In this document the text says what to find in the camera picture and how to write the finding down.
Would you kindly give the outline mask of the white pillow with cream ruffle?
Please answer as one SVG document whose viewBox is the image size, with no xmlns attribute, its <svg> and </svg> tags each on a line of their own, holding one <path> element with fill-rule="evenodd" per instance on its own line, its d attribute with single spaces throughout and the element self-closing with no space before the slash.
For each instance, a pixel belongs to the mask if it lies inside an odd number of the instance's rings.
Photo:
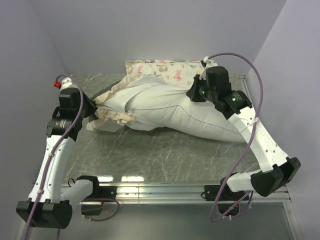
<svg viewBox="0 0 320 240">
<path fill-rule="evenodd" d="M 126 75 L 92 97 L 97 110 L 88 118 L 86 129 L 113 133 L 135 122 L 129 102 L 143 91 L 164 83 L 163 79 L 147 74 Z"/>
</svg>

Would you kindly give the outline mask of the plain white pillow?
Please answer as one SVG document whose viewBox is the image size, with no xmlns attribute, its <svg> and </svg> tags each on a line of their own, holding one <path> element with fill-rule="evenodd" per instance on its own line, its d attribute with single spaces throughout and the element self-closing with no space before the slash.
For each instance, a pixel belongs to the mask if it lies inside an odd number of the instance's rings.
<svg viewBox="0 0 320 240">
<path fill-rule="evenodd" d="M 211 102 L 193 102 L 187 90 L 165 83 L 143 84 L 126 104 L 137 123 L 170 128 L 192 136 L 224 142 L 244 143 L 245 139 Z"/>
</svg>

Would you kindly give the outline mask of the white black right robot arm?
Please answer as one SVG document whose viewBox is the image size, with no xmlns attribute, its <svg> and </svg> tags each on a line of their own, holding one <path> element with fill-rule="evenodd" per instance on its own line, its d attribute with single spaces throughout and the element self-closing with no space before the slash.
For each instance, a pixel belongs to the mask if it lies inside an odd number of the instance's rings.
<svg viewBox="0 0 320 240">
<path fill-rule="evenodd" d="M 301 162 L 289 157 L 263 126 L 252 102 L 241 90 L 232 90 L 229 73 L 223 66 L 207 65 L 186 95 L 193 102 L 211 102 L 217 111 L 240 132 L 256 157 L 260 169 L 232 173 L 221 181 L 220 194 L 226 200 L 238 192 L 254 191 L 267 197 L 289 183 Z"/>
</svg>

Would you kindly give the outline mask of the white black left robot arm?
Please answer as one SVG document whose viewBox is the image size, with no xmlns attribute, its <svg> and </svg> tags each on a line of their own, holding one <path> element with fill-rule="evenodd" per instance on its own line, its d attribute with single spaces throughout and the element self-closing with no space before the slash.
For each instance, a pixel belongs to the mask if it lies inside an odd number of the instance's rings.
<svg viewBox="0 0 320 240">
<path fill-rule="evenodd" d="M 96 201 L 101 195 L 96 176 L 83 175 L 61 193 L 68 158 L 81 131 L 84 118 L 97 109 L 77 87 L 60 89 L 59 106 L 47 124 L 46 147 L 37 180 L 26 201 L 19 201 L 17 214 L 27 228 L 65 229 L 73 210 L 84 199 Z"/>
</svg>

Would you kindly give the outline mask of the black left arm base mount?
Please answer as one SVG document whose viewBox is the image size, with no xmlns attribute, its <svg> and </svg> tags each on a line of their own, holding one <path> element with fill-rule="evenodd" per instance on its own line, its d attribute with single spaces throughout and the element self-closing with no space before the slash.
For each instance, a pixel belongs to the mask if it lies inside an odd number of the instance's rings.
<svg viewBox="0 0 320 240">
<path fill-rule="evenodd" d="M 117 196 L 117 186 L 111 185 L 111 186 L 103 186 L 99 187 L 99 190 L 97 194 L 92 194 L 90 196 L 87 196 L 80 205 L 80 211 L 83 219 L 86 219 L 91 222 L 104 222 L 107 220 L 112 219 L 115 217 L 118 212 L 120 211 L 120 203 L 116 200 Z M 83 202 L 97 202 L 99 203 L 99 207 L 96 207 L 95 209 L 88 206 L 88 209 L 85 210 Z M 115 203 L 116 204 L 116 210 L 114 213 L 112 213 L 110 216 L 105 218 L 92 218 L 92 216 L 99 216 L 102 213 L 102 210 L 104 208 L 105 203 Z"/>
</svg>

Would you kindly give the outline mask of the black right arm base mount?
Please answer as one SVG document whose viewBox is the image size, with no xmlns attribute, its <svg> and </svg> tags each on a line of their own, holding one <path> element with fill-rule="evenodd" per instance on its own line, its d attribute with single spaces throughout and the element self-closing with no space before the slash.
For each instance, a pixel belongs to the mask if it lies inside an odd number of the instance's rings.
<svg viewBox="0 0 320 240">
<path fill-rule="evenodd" d="M 213 202 L 209 219 L 215 223 L 221 219 L 233 220 L 251 207 L 253 191 L 232 192 L 226 185 L 219 194 L 220 185 L 205 185 L 204 192 L 200 194 L 206 202 Z"/>
</svg>

